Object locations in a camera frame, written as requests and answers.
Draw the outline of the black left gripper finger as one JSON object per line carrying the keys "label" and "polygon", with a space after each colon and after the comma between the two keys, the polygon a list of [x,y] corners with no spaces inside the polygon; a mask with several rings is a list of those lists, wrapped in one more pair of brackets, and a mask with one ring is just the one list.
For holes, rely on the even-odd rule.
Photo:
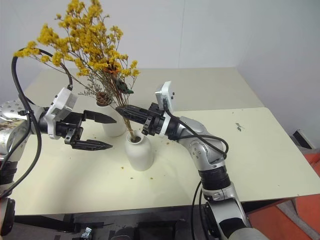
{"label": "black left gripper finger", "polygon": [[90,110],[84,110],[83,111],[83,121],[85,120],[93,120],[97,123],[102,123],[102,124],[115,124],[117,121],[103,113],[100,112],[95,112],[95,111],[90,111]]}
{"label": "black left gripper finger", "polygon": [[71,144],[71,147],[76,150],[84,150],[84,151],[101,151],[112,148],[113,146],[98,140],[88,139],[84,140],[76,140]]}

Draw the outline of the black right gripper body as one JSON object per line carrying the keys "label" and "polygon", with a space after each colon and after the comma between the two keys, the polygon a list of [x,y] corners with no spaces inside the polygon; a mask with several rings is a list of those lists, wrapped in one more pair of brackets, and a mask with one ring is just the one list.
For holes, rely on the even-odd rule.
{"label": "black right gripper body", "polygon": [[157,103],[152,102],[149,109],[143,111],[145,120],[143,121],[142,133],[144,135],[160,134],[165,121],[164,110],[161,110]]}

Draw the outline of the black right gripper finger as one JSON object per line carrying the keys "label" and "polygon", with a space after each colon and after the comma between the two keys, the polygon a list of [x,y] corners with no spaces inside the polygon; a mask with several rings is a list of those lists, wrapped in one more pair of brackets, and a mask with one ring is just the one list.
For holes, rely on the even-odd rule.
{"label": "black right gripper finger", "polygon": [[149,111],[147,109],[135,105],[117,106],[115,110],[123,117],[147,117],[149,115]]}
{"label": "black right gripper finger", "polygon": [[125,119],[139,124],[144,124],[148,119],[148,115],[144,113],[120,113],[120,115]]}

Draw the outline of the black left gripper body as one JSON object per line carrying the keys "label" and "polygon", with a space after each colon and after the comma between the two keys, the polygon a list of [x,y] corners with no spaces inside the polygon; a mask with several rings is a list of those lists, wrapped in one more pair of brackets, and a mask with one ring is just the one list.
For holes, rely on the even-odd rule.
{"label": "black left gripper body", "polygon": [[77,146],[83,132],[82,121],[82,113],[71,112],[65,119],[56,122],[56,136],[64,138],[67,145]]}

